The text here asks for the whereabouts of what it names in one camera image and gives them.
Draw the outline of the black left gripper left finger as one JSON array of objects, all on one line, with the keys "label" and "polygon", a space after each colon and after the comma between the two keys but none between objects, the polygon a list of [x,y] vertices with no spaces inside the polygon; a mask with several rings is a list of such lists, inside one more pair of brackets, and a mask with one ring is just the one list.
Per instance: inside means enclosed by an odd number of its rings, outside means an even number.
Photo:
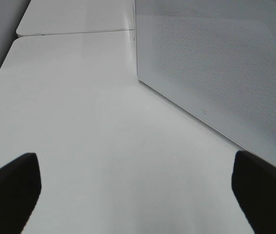
[{"label": "black left gripper left finger", "polygon": [[0,234],[23,231],[41,193],[35,153],[25,153],[0,168]]}]

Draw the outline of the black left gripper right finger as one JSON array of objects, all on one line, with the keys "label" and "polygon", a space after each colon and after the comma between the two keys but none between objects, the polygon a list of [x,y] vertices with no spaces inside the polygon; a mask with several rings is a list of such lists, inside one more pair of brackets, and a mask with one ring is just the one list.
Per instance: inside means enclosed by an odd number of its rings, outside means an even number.
[{"label": "black left gripper right finger", "polygon": [[276,167],[248,151],[237,151],[231,187],[254,233],[276,234]]}]

